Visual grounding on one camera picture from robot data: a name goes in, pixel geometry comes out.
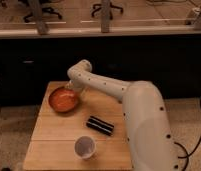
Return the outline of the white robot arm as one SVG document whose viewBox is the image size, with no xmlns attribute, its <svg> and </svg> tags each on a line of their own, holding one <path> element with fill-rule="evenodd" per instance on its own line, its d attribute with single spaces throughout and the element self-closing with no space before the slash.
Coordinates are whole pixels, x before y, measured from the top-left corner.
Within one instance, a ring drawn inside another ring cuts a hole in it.
<svg viewBox="0 0 201 171">
<path fill-rule="evenodd" d="M 67 70 L 74 90 L 97 89 L 122 103 L 132 171 L 179 171 L 164 100 L 150 81 L 122 81 L 92 73 L 88 60 Z"/>
</svg>

